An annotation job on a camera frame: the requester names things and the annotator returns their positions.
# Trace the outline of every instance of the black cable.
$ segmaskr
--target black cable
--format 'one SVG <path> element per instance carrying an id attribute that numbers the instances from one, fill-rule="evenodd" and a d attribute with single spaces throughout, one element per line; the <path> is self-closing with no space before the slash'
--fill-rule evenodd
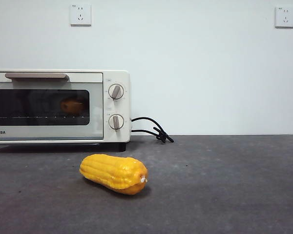
<path id="1" fill-rule="evenodd" d="M 163 130 L 163 128 L 158 124 L 158 122 L 156 122 L 155 120 L 153 120 L 153 119 L 151 119 L 149 117 L 138 117 L 138 118 L 132 119 L 131 121 L 134 122 L 134 121 L 141 120 L 141 119 L 150 120 L 153 123 L 155 123 L 159 127 L 159 129 L 156 128 L 156 127 L 153 127 L 153 129 L 155 131 L 157 131 L 158 134 L 153 133 L 153 132 L 148 131 L 148 130 L 143 130 L 143 129 L 131 130 L 132 132 L 143 132 L 143 133 L 152 134 L 152 135 L 156 136 L 156 139 L 161 140 L 163 143 L 166 142 L 166 139 L 168 139 L 170 142 L 174 142 L 174 140 Z"/>

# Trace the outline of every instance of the control dial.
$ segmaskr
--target control dial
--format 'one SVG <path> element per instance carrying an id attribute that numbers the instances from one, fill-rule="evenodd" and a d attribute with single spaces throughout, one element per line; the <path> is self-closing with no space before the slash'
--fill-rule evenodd
<path id="1" fill-rule="evenodd" d="M 120 115 L 112 115 L 108 120 L 109 126 L 112 129 L 120 129 L 124 125 L 124 119 Z"/>
<path id="2" fill-rule="evenodd" d="M 124 94 L 124 89 L 121 85 L 119 84 L 113 84 L 110 86 L 108 89 L 108 94 L 110 95 L 111 98 L 114 100 L 120 99 L 123 94 Z"/>

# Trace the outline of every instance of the electrical socket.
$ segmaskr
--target electrical socket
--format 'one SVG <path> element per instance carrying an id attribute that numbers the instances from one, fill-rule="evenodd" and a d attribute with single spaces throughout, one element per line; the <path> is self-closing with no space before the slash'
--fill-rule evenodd
<path id="1" fill-rule="evenodd" d="M 71 25 L 91 25 L 91 5 L 72 4 L 70 6 Z"/>
<path id="2" fill-rule="evenodd" d="M 292 6 L 278 6 L 275 8 L 275 27 L 293 28 Z"/>

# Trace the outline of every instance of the gray countertop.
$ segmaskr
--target gray countertop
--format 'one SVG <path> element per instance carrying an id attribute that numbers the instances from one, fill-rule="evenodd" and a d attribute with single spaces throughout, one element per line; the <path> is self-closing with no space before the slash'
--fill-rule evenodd
<path id="1" fill-rule="evenodd" d="M 0 234 L 293 234 L 293 136 L 174 139 L 0 147 Z M 128 196 L 87 181 L 79 164 L 95 153 L 142 161 L 147 186 Z"/>

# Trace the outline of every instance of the white toaster oven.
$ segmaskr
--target white toaster oven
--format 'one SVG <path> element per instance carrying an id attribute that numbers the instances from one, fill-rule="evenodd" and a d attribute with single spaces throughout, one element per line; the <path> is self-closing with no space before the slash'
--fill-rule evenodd
<path id="1" fill-rule="evenodd" d="M 0 144 L 130 140 L 126 71 L 0 70 Z"/>

